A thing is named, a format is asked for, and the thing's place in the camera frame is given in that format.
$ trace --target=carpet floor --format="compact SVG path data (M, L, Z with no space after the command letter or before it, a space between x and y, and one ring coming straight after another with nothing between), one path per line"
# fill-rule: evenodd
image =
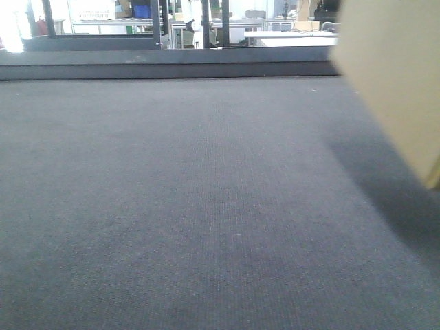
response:
M440 329L440 194L341 77L0 82L0 329Z

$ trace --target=beige panel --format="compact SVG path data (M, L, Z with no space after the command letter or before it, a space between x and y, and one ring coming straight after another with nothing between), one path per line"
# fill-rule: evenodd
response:
M439 13L440 1L345 0L332 53L429 188L440 185Z

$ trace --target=box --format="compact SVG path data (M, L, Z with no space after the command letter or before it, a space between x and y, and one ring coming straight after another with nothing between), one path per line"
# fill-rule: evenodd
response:
M119 0L119 5L116 6L116 18L125 19L131 17L131 8L129 0Z

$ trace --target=desk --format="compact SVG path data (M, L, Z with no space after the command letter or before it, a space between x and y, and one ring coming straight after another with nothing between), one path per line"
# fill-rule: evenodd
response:
M97 26L99 34L101 33L101 26L153 26L152 19L106 19L106 20L86 20L72 22L73 33L75 34L76 26Z
M264 47L334 46L337 42L337 38L306 36L304 38L261 38L259 45Z
M223 27L223 22L214 21L211 23L210 27L214 30L217 35L217 30ZM236 21L229 22L229 28L250 28L253 32L261 32L264 30L265 20L263 19L240 19ZM177 31L180 31L179 41L183 48L183 32L186 30L186 25L183 21L174 21L170 24L170 43L173 49L177 49Z
M311 40L313 38L329 39L326 43L336 44L336 39L339 34L328 31L315 32L281 32L281 31L249 31L245 32L245 38L249 38L249 45L253 45L253 39L304 39ZM297 42L297 45L305 43L305 41Z

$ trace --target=blue bin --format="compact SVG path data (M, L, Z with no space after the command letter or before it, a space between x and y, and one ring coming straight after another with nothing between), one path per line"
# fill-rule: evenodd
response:
M147 5L135 5L133 7L133 17L137 19L150 19L151 9Z

